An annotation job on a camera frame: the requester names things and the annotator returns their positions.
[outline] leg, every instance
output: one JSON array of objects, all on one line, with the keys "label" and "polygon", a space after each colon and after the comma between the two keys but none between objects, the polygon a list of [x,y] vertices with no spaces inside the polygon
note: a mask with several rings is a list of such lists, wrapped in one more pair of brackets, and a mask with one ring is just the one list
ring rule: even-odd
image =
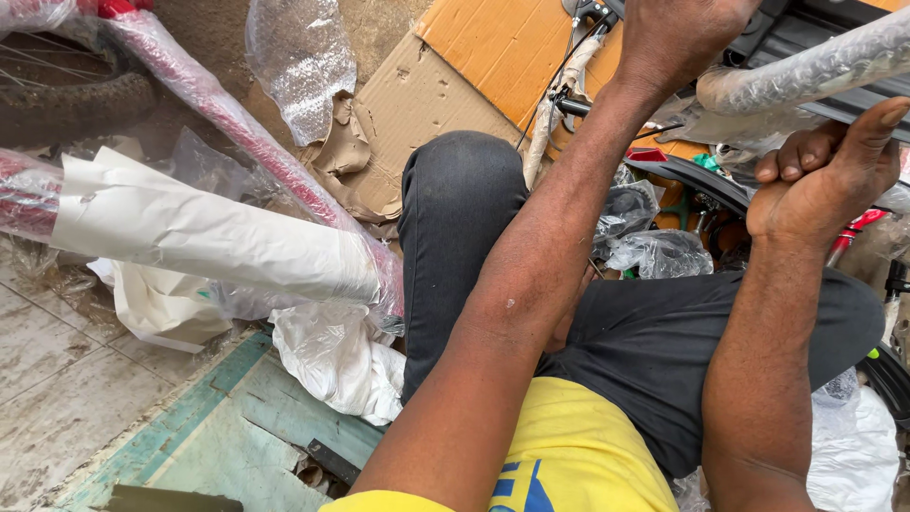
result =
[{"label": "leg", "polygon": [[[566,348],[545,355],[537,375],[572,380],[619,406],[664,474],[687,476],[701,464],[704,377],[741,279],[593,282]],[[813,391],[875,348],[884,325],[872,289],[825,269],[809,348]]]},{"label": "leg", "polygon": [[442,355],[480,267],[528,191],[509,143],[455,131],[411,154],[401,194],[406,403]]}]

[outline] person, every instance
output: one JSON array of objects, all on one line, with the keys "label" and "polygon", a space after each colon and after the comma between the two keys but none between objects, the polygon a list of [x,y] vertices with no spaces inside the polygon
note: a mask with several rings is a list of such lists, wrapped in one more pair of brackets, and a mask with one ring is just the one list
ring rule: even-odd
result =
[{"label": "person", "polygon": [[814,511],[810,393],[884,331],[874,292],[825,254],[895,184],[910,98],[795,133],[756,166],[745,273],[582,277],[633,136],[757,4],[627,0],[619,68],[530,196],[505,141],[454,132],[414,151],[406,404],[324,512],[663,512],[667,479],[699,464],[716,511]]}]

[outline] bicycle tire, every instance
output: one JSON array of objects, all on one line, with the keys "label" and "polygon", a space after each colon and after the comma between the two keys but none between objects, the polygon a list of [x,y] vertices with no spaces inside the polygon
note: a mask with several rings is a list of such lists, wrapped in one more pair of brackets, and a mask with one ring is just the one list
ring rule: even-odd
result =
[{"label": "bicycle tire", "polygon": [[0,86],[0,147],[34,148],[115,135],[148,118],[159,94],[147,70],[106,31],[90,44],[110,62],[98,83],[79,86]]}]

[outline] bicycle wheel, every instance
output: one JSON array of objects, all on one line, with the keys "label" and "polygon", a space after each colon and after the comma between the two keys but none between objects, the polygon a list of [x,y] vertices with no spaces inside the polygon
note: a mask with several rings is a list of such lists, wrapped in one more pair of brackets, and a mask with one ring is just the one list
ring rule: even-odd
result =
[{"label": "bicycle wheel", "polygon": [[51,33],[0,40],[2,147],[113,135],[147,118],[157,99],[147,71],[103,26],[90,41]]}]

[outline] blue print on shirt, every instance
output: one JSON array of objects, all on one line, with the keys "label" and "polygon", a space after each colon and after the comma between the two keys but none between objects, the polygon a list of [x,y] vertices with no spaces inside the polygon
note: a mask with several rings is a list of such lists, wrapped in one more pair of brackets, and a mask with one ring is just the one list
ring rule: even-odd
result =
[{"label": "blue print on shirt", "polygon": [[[520,462],[511,462],[502,467],[502,473],[510,473],[518,470]],[[541,460],[534,461],[534,470],[531,472],[531,481],[528,485],[528,494],[525,497],[523,512],[553,512],[553,505],[550,497],[543,489],[543,484],[537,477],[541,468]],[[515,488],[515,478],[500,478],[493,489],[493,497],[511,497],[512,490]],[[516,512],[515,509],[504,505],[496,505],[490,508],[489,512]]]}]

